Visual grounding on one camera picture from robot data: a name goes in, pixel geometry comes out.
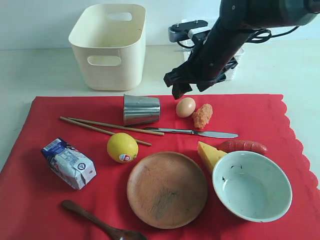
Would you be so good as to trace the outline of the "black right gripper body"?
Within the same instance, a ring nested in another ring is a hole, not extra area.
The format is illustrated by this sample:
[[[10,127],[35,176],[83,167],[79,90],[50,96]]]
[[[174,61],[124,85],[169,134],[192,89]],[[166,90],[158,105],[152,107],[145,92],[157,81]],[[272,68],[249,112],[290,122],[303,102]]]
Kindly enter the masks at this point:
[[[212,84],[237,65],[231,59],[238,51],[234,44],[204,44],[189,60],[164,75],[165,84]]]

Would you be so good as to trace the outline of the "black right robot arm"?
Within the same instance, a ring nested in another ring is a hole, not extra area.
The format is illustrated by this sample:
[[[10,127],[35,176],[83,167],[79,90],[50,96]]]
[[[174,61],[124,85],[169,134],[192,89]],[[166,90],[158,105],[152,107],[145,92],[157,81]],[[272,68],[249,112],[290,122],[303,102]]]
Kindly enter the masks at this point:
[[[319,13],[318,0],[223,0],[213,27],[194,20],[168,28],[170,42],[190,39],[194,45],[188,59],[165,74],[164,82],[176,100],[192,91],[192,84],[203,92],[238,65],[235,54],[244,43],[261,43],[258,34],[269,34],[270,28],[307,25]]]

